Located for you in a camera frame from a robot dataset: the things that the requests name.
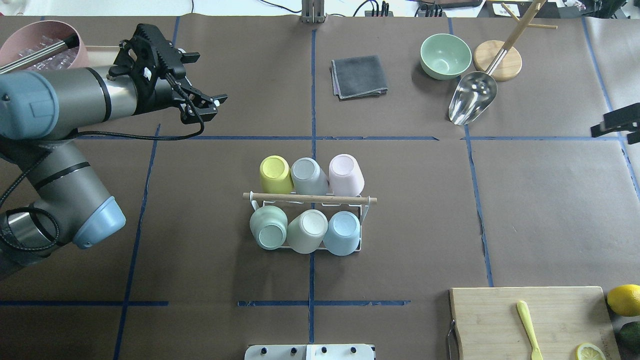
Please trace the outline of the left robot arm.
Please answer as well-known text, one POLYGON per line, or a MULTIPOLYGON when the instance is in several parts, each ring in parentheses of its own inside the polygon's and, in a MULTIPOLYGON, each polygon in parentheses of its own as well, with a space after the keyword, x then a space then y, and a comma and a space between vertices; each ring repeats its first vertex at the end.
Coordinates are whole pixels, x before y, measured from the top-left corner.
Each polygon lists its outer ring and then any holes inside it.
POLYGON ((1 214, 1 278, 74 244, 88 249, 126 225, 114 196, 74 140, 142 135, 85 131, 85 126, 174 107, 185 125, 204 123, 227 95, 194 88, 185 64, 199 53, 169 48, 119 51, 113 64, 1 76, 1 156, 21 170, 1 196, 5 202, 28 180, 39 198, 1 214))

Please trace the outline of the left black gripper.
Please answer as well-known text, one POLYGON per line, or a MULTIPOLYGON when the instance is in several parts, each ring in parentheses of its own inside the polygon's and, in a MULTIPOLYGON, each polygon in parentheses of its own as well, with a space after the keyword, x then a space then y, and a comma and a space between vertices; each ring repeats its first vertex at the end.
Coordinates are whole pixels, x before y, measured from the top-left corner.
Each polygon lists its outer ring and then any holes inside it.
MULTIPOLYGON (((199 52, 188 52, 174 48, 174 67, 196 63, 199 52)), ((152 84, 141 71, 135 71, 135 93, 137 96, 135 114, 146 114, 169 107, 180 109, 183 125, 194 125, 199 121, 211 121, 218 114, 218 107, 228 99, 226 93, 209 96, 191 85, 179 85, 179 94, 166 79, 157 78, 152 84)))

